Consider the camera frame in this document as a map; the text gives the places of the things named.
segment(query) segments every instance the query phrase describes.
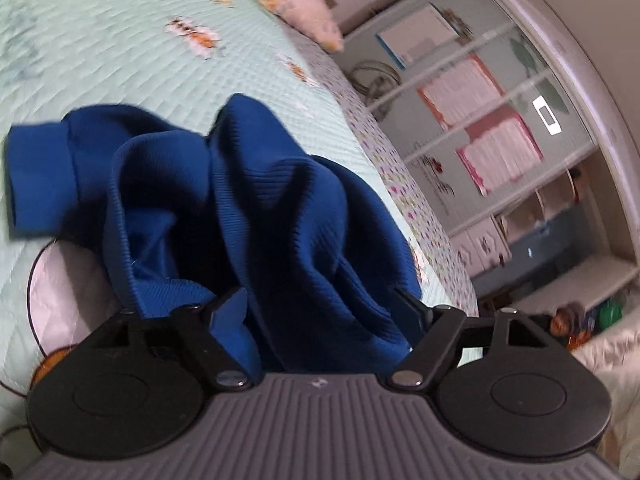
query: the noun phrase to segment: bed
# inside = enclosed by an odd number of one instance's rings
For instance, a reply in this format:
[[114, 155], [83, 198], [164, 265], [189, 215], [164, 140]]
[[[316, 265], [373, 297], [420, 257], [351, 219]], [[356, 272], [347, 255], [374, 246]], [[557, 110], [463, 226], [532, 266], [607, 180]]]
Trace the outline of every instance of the bed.
[[[194, 32], [178, 36], [177, 26]], [[207, 41], [193, 41], [197, 34]], [[119, 102], [206, 134], [234, 92], [260, 99], [306, 151], [379, 194], [412, 247], [425, 304], [477, 315], [457, 254], [353, 88], [315, 43], [255, 0], [2, 0], [0, 89], [3, 139], [14, 123]], [[1, 190], [4, 180], [2, 172]], [[10, 206], [4, 191], [1, 199]], [[34, 372], [117, 308], [91, 252], [14, 237], [0, 220], [0, 462], [14, 472], [39, 453], [24, 409]]]
[[612, 418], [598, 452], [624, 478], [640, 478], [640, 288], [630, 287], [625, 315], [574, 351], [607, 387]]

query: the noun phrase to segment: metal pivot bolt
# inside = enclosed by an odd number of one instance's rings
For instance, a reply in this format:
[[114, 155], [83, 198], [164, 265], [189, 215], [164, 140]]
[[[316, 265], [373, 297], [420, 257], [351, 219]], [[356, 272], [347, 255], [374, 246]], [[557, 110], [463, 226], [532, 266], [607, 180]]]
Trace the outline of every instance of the metal pivot bolt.
[[413, 370], [398, 370], [391, 376], [391, 382], [403, 388], [417, 388], [423, 380], [424, 378]]
[[247, 376], [238, 370], [225, 370], [216, 377], [216, 382], [225, 388], [241, 388], [248, 381]]

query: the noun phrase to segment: white cabinet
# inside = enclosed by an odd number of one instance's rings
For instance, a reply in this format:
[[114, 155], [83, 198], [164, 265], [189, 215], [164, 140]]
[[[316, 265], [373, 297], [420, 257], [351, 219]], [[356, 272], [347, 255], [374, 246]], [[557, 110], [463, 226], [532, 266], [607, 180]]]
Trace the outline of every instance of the white cabinet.
[[[377, 35], [428, 5], [452, 12], [470, 36], [435, 48], [404, 70]], [[465, 119], [443, 126], [418, 91], [470, 57], [479, 60], [500, 92]], [[494, 0], [402, 0], [348, 35], [344, 52], [334, 59], [347, 74], [365, 60], [385, 63], [398, 73], [400, 85], [369, 109], [450, 236], [498, 214], [597, 149], [553, 71]], [[479, 129], [484, 135], [492, 128], [488, 124], [503, 121], [504, 110], [522, 121], [523, 136], [531, 139], [539, 160], [481, 192], [460, 150], [478, 139]], [[491, 165], [485, 168], [491, 171]]]
[[503, 265], [511, 251], [494, 218], [489, 217], [451, 239], [470, 276]]

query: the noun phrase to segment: quilted bedspread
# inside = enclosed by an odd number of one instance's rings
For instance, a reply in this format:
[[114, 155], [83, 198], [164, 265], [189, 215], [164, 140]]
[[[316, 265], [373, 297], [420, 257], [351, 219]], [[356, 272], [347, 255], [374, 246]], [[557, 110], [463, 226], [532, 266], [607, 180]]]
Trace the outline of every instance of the quilted bedspread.
[[[334, 96], [254, 0], [0, 0], [2, 142], [13, 123], [119, 102], [205, 134], [235, 92], [263, 101], [307, 152], [359, 174], [414, 249], [424, 303], [459, 303], [451, 293], [459, 277], [443, 285], [440, 253], [425, 254], [429, 245], [418, 243]], [[4, 178], [2, 171], [0, 200], [9, 211]], [[449, 254], [445, 238], [437, 243]], [[468, 290], [462, 297], [470, 301]], [[473, 313], [475, 301], [460, 306]], [[24, 413], [34, 372], [117, 308], [92, 253], [16, 238], [0, 219], [0, 461], [19, 470], [38, 453]]]

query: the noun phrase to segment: sweater sleeve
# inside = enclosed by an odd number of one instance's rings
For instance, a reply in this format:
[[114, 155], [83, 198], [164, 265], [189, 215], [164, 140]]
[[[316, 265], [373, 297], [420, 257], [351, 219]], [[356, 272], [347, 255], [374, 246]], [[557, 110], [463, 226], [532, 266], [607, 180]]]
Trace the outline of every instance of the sweater sleeve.
[[66, 122], [9, 131], [5, 157], [18, 234], [58, 234], [69, 212], [78, 208], [68, 134]]
[[14, 126], [5, 152], [19, 235], [57, 235], [98, 249], [113, 154], [135, 136], [175, 129], [128, 105], [96, 105], [59, 123]]

